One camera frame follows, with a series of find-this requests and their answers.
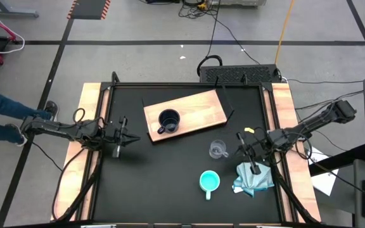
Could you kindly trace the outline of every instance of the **blue jeans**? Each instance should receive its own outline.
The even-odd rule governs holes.
[[[38,116],[46,120],[51,118],[51,114],[46,111],[33,110],[2,95],[0,95],[0,115],[6,115],[21,120],[28,116]],[[20,144],[23,142],[23,138],[16,129],[0,125],[0,141]]]

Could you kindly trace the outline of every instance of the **towel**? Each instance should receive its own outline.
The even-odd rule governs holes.
[[[254,197],[255,191],[263,191],[274,186],[270,167],[257,162],[256,164],[259,166],[261,171],[261,174],[259,175],[253,175],[250,170],[250,162],[243,162],[236,167],[236,172],[239,177],[233,181],[232,189],[234,193],[244,191]]]

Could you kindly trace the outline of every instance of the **wooden cutting board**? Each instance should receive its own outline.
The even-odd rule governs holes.
[[[158,134],[157,130],[160,128],[158,116],[166,109],[176,110],[180,114],[179,127],[176,132],[171,134],[166,132]],[[153,142],[223,124],[227,121],[216,90],[146,106],[144,107],[144,115]]]

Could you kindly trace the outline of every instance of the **light blue cup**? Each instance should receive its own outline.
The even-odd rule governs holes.
[[[220,183],[221,180],[218,174],[212,170],[207,170],[201,174],[200,187],[207,193],[207,200],[210,200],[210,192],[215,191],[219,187]]]

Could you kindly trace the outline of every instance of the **gray floor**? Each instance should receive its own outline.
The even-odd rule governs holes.
[[[2,18],[15,32],[30,41],[59,41],[67,24],[71,0],[7,0],[13,6],[37,9],[40,17]],[[353,1],[365,25],[365,0]],[[268,0],[259,9],[221,8],[219,20],[239,40],[279,39],[290,0]],[[106,20],[76,20],[69,40],[148,41],[209,40],[214,21],[179,18],[180,5],[150,6],[138,0],[113,1]],[[215,39],[232,40],[220,25]],[[346,0],[296,1],[285,34],[287,41],[363,41]],[[256,60],[273,63],[276,46],[245,46]],[[58,46],[29,45],[5,56],[0,66],[0,93],[35,108],[49,75]],[[57,69],[49,99],[61,107],[60,121],[70,122],[85,82],[109,81],[116,71],[122,82],[197,82],[196,66],[208,46],[66,46]],[[225,65],[253,64],[237,45],[212,46]],[[283,76],[304,81],[362,80],[365,78],[365,46],[283,46],[278,66]],[[296,107],[310,105],[362,89],[361,84],[305,85],[290,82]],[[365,143],[362,95],[348,98],[357,118],[347,125],[331,124],[322,129],[335,144],[350,149]],[[310,111],[300,111],[306,117]],[[0,124],[14,122],[0,116]],[[48,136],[35,140],[60,165],[68,142]],[[340,152],[316,134],[313,145],[324,153]],[[0,207],[20,156],[21,148],[0,142]],[[59,171],[32,147],[5,225],[48,222]],[[351,215],[319,204],[324,222],[351,225]]]

